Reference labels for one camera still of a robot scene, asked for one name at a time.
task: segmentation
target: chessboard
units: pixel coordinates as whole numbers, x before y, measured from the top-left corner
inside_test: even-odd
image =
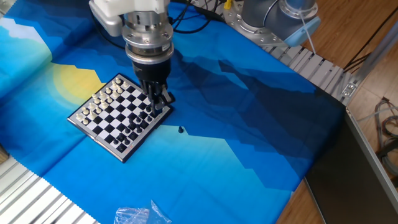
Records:
[[[118,74],[68,120],[121,162],[126,162],[171,112],[169,106],[152,111],[143,91]]]

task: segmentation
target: table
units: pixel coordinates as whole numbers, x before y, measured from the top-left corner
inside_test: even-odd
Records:
[[[170,15],[183,7],[171,4]],[[211,22],[175,34],[175,111],[122,164],[66,121],[115,74],[137,81],[124,51],[93,29],[86,2],[18,1],[0,20],[0,42],[0,142],[101,223],[118,207],[150,200],[174,223],[274,223],[344,113],[323,90]]]

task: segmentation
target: wooden floor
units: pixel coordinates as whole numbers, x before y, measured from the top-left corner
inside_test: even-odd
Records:
[[[322,23],[312,36],[317,54],[344,67],[361,47],[368,41],[384,19],[398,6],[398,0],[317,0],[318,15]],[[358,56],[371,52],[389,29],[398,21],[398,13],[377,33],[373,41]],[[356,119],[374,112],[382,97],[398,106],[398,44],[365,79],[348,105]],[[381,119],[391,116],[382,113]],[[379,149],[374,118],[360,122],[360,127],[375,151]],[[398,127],[390,127],[398,133]],[[398,165],[398,153],[390,157]],[[302,182],[280,216],[282,223],[323,223],[321,215],[310,196],[307,186]]]

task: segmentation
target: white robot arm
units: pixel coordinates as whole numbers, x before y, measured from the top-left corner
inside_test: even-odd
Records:
[[[166,79],[174,52],[170,0],[90,0],[93,15],[113,37],[123,35],[134,73],[154,109],[174,102]],[[124,16],[124,25],[120,15]]]

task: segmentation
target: white chess piece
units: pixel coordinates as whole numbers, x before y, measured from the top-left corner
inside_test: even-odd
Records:
[[[95,112],[99,114],[102,112],[102,110],[101,110],[101,108],[99,108],[99,106],[97,106],[97,108],[95,108]]]
[[[89,111],[88,111],[87,108],[83,107],[83,108],[81,108],[81,109],[83,110],[83,114],[84,114],[84,115],[88,115]]]
[[[129,84],[127,84],[126,82],[123,82],[123,85],[122,85],[124,88],[127,88],[127,87],[129,87]]]
[[[81,121],[81,120],[83,119],[83,115],[81,115],[80,113],[77,113],[77,114],[76,114],[76,119],[77,119],[78,121]]]
[[[109,106],[109,104],[107,104],[105,102],[105,100],[101,100],[101,105],[102,105],[102,108],[104,108],[104,109],[106,109]]]
[[[120,94],[122,92],[123,92],[122,88],[120,88],[120,86],[118,86],[118,93]]]
[[[94,103],[89,103],[89,104],[88,104],[88,107],[89,107],[90,109],[94,109],[94,108],[95,108],[95,104],[94,104]]]
[[[98,99],[97,95],[95,95],[95,93],[93,93],[93,99],[94,103],[100,103],[100,100]]]
[[[112,81],[112,88],[115,90],[118,88],[118,84],[115,81]]]
[[[103,91],[99,91],[99,97],[101,99],[105,100],[107,96],[106,96],[106,94]]]
[[[90,115],[88,115],[90,119],[95,119],[97,117],[97,114],[94,113],[94,111],[90,111]]]
[[[117,93],[116,90],[113,90],[112,96],[113,98],[117,98],[119,96],[119,93]]]

